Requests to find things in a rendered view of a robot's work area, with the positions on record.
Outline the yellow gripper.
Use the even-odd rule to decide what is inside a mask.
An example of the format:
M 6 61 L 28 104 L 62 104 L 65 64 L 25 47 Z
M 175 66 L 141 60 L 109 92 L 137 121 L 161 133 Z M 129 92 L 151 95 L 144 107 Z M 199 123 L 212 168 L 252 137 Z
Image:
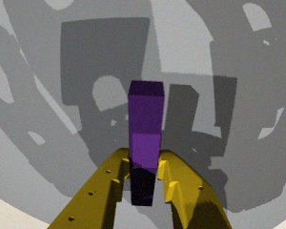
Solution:
M 113 229 L 124 178 L 130 178 L 129 148 L 113 152 L 47 229 Z M 214 188 L 174 152 L 159 150 L 157 179 L 174 229 L 232 229 Z

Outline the purple rod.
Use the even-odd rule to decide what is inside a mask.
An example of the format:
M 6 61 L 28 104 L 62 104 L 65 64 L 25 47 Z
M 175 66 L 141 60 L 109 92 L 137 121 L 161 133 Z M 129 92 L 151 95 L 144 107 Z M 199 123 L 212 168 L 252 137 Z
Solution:
M 164 101 L 162 81 L 132 80 L 128 115 L 133 206 L 153 205 Z

